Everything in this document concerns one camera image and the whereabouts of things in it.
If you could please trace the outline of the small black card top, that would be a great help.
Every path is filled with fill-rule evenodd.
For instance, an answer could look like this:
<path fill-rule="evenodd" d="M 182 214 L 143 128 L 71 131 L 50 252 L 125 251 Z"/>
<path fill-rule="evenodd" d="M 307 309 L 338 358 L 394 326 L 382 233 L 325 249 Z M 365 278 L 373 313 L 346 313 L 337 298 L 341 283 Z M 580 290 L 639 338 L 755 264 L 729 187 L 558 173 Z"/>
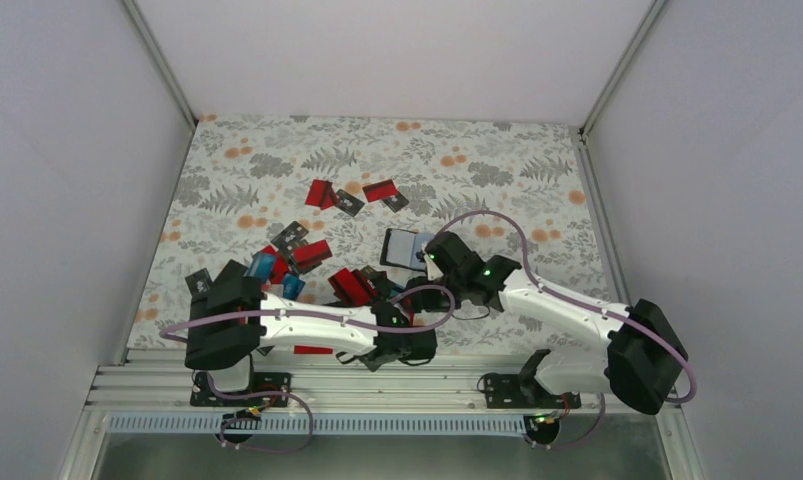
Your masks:
<path fill-rule="evenodd" d="M 409 200 L 402 193 L 385 197 L 382 199 L 382 202 L 395 213 L 403 210 L 409 205 Z"/>

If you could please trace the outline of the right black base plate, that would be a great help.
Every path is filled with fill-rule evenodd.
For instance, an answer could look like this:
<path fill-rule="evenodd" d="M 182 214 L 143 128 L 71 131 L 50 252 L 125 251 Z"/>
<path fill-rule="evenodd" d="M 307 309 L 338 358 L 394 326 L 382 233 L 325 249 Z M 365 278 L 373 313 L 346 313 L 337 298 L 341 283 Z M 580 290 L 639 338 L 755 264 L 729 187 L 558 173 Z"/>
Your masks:
<path fill-rule="evenodd" d="M 523 381 L 518 374 L 487 373 L 478 379 L 476 389 L 484 395 L 488 409 L 565 409 L 580 408 L 579 395 L 555 395 L 535 380 Z"/>

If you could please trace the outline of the red card far left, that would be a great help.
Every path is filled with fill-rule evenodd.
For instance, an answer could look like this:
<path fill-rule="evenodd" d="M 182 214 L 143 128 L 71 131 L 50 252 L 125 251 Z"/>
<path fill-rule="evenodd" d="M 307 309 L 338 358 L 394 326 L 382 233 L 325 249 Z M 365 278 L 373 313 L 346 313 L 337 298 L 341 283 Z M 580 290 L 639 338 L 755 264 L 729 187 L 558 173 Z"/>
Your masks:
<path fill-rule="evenodd" d="M 305 204 L 325 210 L 336 206 L 338 198 L 330 181 L 315 179 L 308 191 Z"/>

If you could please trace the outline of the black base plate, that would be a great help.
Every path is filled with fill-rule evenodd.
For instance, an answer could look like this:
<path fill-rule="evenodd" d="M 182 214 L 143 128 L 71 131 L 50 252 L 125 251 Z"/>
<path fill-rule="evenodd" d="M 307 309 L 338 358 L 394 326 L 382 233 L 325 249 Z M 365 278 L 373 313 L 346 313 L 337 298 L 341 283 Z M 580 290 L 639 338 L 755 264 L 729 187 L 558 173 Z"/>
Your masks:
<path fill-rule="evenodd" d="M 263 391 L 289 391 L 291 375 L 283 372 L 259 372 L 252 375 L 246 390 L 230 392 L 236 399 L 221 398 L 209 388 L 207 374 L 194 372 L 189 404 L 192 407 L 239 407 L 239 408 L 285 408 L 289 406 L 287 397 L 268 396 L 245 398 L 245 395 Z"/>
<path fill-rule="evenodd" d="M 555 395 L 535 380 L 523 381 L 518 374 L 487 373 L 478 379 L 476 389 L 484 395 L 488 409 L 565 409 L 580 408 L 579 395 Z"/>

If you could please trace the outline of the black card near top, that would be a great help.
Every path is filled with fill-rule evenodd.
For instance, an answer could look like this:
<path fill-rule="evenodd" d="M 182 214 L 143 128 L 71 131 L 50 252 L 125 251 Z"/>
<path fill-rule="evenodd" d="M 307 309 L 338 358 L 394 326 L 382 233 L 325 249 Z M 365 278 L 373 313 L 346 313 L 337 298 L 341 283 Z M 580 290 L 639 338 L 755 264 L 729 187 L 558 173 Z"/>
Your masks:
<path fill-rule="evenodd" d="M 335 192 L 335 207 L 350 217 L 356 217 L 365 202 L 343 189 Z"/>

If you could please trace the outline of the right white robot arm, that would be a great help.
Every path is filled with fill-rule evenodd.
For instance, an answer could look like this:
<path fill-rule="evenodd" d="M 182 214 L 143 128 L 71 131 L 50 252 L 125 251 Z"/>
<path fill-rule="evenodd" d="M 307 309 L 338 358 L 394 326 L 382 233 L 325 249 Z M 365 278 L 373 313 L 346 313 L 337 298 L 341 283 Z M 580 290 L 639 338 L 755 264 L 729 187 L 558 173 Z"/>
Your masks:
<path fill-rule="evenodd" d="M 510 258 L 483 260 L 452 232 L 416 242 L 411 257 L 424 273 L 420 279 L 447 288 L 456 304 L 527 317 L 577 341 L 575 350 L 545 346 L 528 359 L 518 391 L 529 406 L 572 392 L 612 394 L 650 415 L 671 402 L 688 354 L 658 305 L 593 299 Z"/>

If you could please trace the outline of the red black-stripe card top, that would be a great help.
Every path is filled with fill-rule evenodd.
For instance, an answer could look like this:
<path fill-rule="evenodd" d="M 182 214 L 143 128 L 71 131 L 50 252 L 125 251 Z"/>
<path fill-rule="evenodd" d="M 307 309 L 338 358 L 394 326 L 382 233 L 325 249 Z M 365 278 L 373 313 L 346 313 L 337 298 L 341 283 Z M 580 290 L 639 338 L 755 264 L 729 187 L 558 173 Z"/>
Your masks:
<path fill-rule="evenodd" d="M 382 201 L 399 193 L 396 185 L 391 179 L 363 185 L 362 192 L 369 203 Z"/>

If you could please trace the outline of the black card holder wallet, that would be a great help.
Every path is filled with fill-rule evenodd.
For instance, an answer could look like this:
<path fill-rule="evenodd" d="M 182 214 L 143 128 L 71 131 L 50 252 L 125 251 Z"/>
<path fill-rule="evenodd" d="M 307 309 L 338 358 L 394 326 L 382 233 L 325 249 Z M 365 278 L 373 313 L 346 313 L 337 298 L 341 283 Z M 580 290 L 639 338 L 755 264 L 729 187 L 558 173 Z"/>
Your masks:
<path fill-rule="evenodd" d="M 424 248 L 434 237 L 431 233 L 389 228 L 385 231 L 379 263 L 383 266 L 424 272 Z"/>

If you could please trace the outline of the blue card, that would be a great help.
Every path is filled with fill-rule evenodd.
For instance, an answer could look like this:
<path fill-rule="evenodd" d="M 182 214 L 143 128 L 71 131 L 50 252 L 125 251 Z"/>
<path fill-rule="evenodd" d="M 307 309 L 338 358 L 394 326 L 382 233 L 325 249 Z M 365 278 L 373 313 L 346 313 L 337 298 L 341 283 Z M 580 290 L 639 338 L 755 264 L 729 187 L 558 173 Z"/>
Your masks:
<path fill-rule="evenodd" d="M 278 255 L 276 253 L 257 252 L 252 257 L 252 261 L 245 271 L 245 276 L 257 278 L 263 282 L 269 281 L 273 276 L 277 260 Z"/>

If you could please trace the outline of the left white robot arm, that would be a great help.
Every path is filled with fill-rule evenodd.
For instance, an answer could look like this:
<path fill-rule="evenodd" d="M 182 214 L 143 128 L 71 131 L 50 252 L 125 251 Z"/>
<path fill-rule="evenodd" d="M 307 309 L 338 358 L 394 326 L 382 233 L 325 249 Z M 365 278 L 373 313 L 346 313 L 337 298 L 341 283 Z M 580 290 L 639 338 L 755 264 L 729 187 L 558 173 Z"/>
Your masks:
<path fill-rule="evenodd" d="M 232 280 L 193 296 L 190 319 L 162 337 L 185 345 L 186 368 L 210 374 L 232 405 L 255 391 L 253 356 L 282 347 L 319 347 L 374 372 L 400 362 L 420 366 L 437 350 L 434 328 L 413 325 L 405 299 L 368 298 L 362 305 L 316 305 Z"/>

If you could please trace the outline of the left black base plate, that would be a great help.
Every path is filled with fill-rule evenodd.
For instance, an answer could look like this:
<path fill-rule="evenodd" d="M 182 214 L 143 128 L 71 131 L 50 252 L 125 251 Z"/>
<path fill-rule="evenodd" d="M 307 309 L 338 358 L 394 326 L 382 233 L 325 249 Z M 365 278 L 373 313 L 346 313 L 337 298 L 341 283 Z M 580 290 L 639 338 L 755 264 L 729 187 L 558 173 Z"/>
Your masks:
<path fill-rule="evenodd" d="M 245 398 L 245 395 L 263 391 L 289 391 L 291 375 L 283 372 L 259 372 L 252 375 L 246 390 L 230 392 L 236 399 L 221 398 L 209 388 L 207 374 L 194 372 L 189 404 L 192 407 L 239 407 L 239 408 L 285 408 L 289 406 L 287 397 L 268 396 Z"/>

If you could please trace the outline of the aluminium rail frame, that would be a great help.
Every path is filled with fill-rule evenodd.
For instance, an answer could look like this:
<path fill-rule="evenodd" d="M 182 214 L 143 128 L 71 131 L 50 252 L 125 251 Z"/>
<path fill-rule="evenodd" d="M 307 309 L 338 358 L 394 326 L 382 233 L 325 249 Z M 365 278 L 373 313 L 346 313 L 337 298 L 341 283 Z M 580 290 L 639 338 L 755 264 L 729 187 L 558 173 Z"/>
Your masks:
<path fill-rule="evenodd" d="M 305 408 L 265 414 L 514 414 L 490 410 L 476 389 L 491 372 L 514 372 L 510 356 L 445 356 L 422 367 L 371 373 L 328 356 L 275 352 L 261 368 L 289 373 Z M 583 395 L 561 426 L 563 447 L 524 436 L 264 435 L 239 448 L 213 434 L 110 433 L 120 412 L 226 413 L 189 404 L 191 375 L 178 350 L 132 350 L 100 367 L 60 470 L 63 479 L 700 479 L 703 469 L 681 409 L 638 414 L 616 399 Z"/>

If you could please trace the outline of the floral patterned table mat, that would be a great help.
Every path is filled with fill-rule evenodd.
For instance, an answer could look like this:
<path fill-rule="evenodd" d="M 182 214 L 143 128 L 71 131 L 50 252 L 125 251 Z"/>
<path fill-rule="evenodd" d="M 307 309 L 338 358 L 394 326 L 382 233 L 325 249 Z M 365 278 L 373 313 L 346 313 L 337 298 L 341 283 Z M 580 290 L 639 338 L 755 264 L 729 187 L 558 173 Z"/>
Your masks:
<path fill-rule="evenodd" d="M 365 202 L 356 217 L 305 200 L 315 179 Z M 391 179 L 409 205 L 369 203 L 362 186 Z M 610 299 L 570 129 L 544 123 L 208 115 L 191 141 L 128 344 L 167 349 L 185 321 L 184 278 L 248 263 L 299 223 L 331 257 L 304 277 L 301 300 L 334 299 L 329 277 L 376 266 L 389 228 L 442 226 L 483 257 L 528 258 L 543 278 Z"/>

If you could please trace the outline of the red card front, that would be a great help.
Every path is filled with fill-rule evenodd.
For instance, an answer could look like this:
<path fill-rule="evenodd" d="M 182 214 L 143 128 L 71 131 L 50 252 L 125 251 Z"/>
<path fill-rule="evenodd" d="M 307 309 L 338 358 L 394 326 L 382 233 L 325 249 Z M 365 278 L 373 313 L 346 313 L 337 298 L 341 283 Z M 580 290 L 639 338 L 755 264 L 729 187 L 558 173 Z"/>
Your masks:
<path fill-rule="evenodd" d="M 293 353 L 296 355 L 332 355 L 334 351 L 327 347 L 294 346 Z"/>

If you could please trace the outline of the black VIP card left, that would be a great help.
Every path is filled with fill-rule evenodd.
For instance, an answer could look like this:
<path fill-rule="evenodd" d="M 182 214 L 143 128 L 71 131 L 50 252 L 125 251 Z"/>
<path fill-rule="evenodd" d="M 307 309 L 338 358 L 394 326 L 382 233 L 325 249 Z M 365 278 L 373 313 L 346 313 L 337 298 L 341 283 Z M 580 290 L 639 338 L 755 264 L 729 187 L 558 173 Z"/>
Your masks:
<path fill-rule="evenodd" d="M 207 292 L 212 285 L 212 279 L 206 268 L 202 268 L 187 275 L 184 281 L 192 296 Z"/>

